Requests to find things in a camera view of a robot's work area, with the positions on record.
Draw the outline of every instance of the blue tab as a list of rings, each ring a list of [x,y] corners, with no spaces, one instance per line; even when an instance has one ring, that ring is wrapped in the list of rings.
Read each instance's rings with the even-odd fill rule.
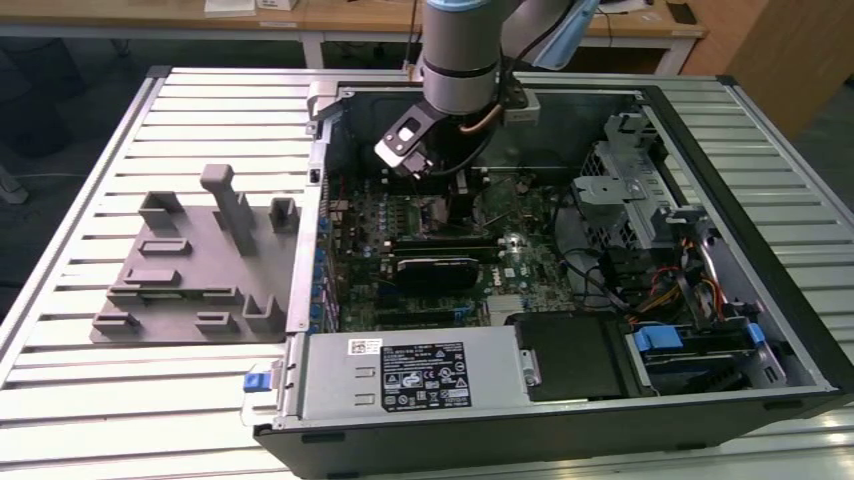
[[[323,315],[323,307],[316,304],[312,303],[311,306],[308,307],[308,316],[316,320],[320,318],[320,316]]]
[[[762,331],[762,327],[758,323],[747,324],[747,333],[750,334],[750,339],[753,340],[753,345],[755,347],[765,343],[765,332]]]
[[[650,345],[650,339],[646,338],[646,335],[643,334],[643,332],[635,332],[634,337],[635,337],[635,345],[638,346],[638,350],[641,352],[646,352],[650,348],[653,348],[653,345]]]
[[[646,347],[641,350],[642,352],[661,348],[682,348],[682,337],[679,337],[677,327],[670,325],[643,327],[635,333],[635,343],[639,350],[642,346]]]
[[[246,393],[268,392],[272,390],[272,374],[270,372],[247,373],[243,376],[243,391]]]

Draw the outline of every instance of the warning label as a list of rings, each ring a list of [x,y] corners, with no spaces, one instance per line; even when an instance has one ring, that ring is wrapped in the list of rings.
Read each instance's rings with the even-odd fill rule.
[[[471,407],[462,342],[382,347],[380,379],[387,412]]]

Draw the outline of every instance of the robot end effector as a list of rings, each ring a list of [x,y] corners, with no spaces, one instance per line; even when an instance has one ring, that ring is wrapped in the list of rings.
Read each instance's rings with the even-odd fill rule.
[[[512,69],[520,60],[563,68],[598,5],[599,0],[427,0],[424,99],[374,149],[399,175],[419,179],[459,171],[483,151],[496,122],[536,123],[536,98]],[[503,53],[515,58],[508,65]],[[474,150],[466,149],[472,139]]]

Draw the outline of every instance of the aluminum table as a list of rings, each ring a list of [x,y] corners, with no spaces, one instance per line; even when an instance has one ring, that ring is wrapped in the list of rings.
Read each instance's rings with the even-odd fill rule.
[[[198,174],[227,162],[254,205],[307,182],[308,85],[399,72],[172,69],[148,78],[0,328],[4,479],[295,478],[252,440],[243,373],[278,345],[109,348],[89,341],[149,190],[212,204]],[[854,358],[854,218],[741,88],[714,78],[524,74],[661,86],[783,265]],[[687,185],[675,163],[674,178]],[[263,408],[274,407],[271,396]],[[854,410],[774,424],[717,448],[410,474],[490,480],[851,478]]]

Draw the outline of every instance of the wire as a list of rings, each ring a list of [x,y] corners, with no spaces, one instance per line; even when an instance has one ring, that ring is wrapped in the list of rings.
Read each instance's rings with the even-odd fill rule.
[[[391,285],[392,287],[398,288],[398,284],[395,282],[390,282],[388,280],[383,280],[379,277],[371,277],[371,280],[376,280],[380,283],[386,283],[388,285]]]
[[[570,269],[572,270],[572,272],[582,277],[583,279],[586,279],[590,284],[596,287],[599,289],[599,291],[603,293],[603,295],[606,296],[606,298],[609,299],[609,301],[611,302],[611,305],[614,306],[614,308],[617,308],[618,310],[621,310],[625,313],[629,313],[631,315],[641,315],[639,312],[635,312],[633,310],[633,308],[629,306],[629,304],[617,296],[617,294],[602,284],[602,282],[599,282],[599,280],[594,279],[590,277],[590,275],[587,275],[575,265],[572,265],[570,262],[567,262],[566,260],[563,260],[562,264]]]
[[[611,14],[596,7],[596,11],[604,15],[604,21],[609,25],[609,48],[614,46],[614,31],[611,30]]]
[[[418,11],[418,0],[412,0],[412,16],[410,17],[410,36],[406,39],[406,52],[403,54],[403,69],[410,66],[410,52],[412,50],[412,35],[415,34],[415,12]]]
[[[480,154],[486,150],[486,147],[488,146],[490,142],[492,141],[492,137],[495,136],[495,130],[496,129],[494,128],[486,134],[486,137],[483,137],[483,141],[480,142],[480,145],[478,145],[478,148],[475,148],[474,151],[468,154],[468,157],[466,157],[466,160],[463,160],[456,166],[448,168],[447,170],[439,170],[439,171],[430,172],[430,176],[431,177],[444,177],[447,175],[454,175],[463,168],[466,168],[471,164],[471,162],[475,161],[475,159],[480,156]]]
[[[584,294],[582,295],[582,306],[587,306],[587,297],[590,296],[590,273],[594,270],[602,271],[602,267],[599,265],[594,265],[584,272]]]
[[[570,15],[570,12],[572,11],[572,7],[575,6],[576,1],[578,0],[572,0],[570,3],[567,3],[566,9],[563,10],[563,12],[560,12],[560,16],[555,20],[555,23],[552,23],[551,27],[548,27],[546,29],[546,31],[543,33],[540,33],[539,36],[534,39],[534,41],[531,43],[528,43],[527,47],[524,47],[522,49],[522,51],[519,52],[519,55],[516,55],[516,58],[514,59],[512,63],[510,64],[510,67],[507,69],[507,75],[510,75],[512,73],[512,71],[516,69],[516,66],[518,66],[519,62],[526,57],[526,55],[528,53],[531,53],[531,50],[534,50],[534,47],[536,47],[536,45],[539,45],[539,43],[543,40],[546,40],[546,38],[548,38],[548,35],[551,35],[554,33],[554,31],[558,29],[558,27],[563,23],[563,20],[566,20],[566,17]]]
[[[466,125],[459,126],[459,133],[462,133],[463,135],[474,135],[475,133],[478,133],[480,130],[483,130],[486,127],[490,126],[490,124],[495,121],[495,119],[498,118],[498,116],[502,114],[503,111],[504,111],[504,106],[500,104],[500,101],[499,101],[498,103],[495,103],[492,110],[490,110],[490,112],[483,116],[483,118],[478,123],[475,123],[471,127],[467,127]]]
[[[650,296],[655,293],[655,287],[658,286],[658,277],[665,272],[673,272],[674,270],[679,270],[679,267],[662,267],[655,271],[655,275],[653,275],[653,288],[650,289]]]

